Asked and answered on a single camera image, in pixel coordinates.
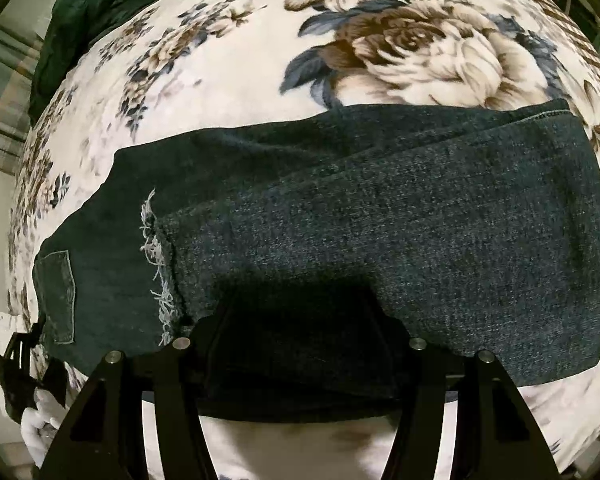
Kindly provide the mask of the white gloved hand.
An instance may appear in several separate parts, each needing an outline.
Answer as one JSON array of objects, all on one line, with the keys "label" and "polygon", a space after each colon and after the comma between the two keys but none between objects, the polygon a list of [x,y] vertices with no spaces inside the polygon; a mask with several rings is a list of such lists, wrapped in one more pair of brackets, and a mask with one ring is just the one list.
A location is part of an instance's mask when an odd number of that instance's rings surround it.
[{"label": "white gloved hand", "polygon": [[21,437],[33,463],[42,467],[50,444],[68,411],[47,390],[36,388],[33,408],[25,408],[21,417]]}]

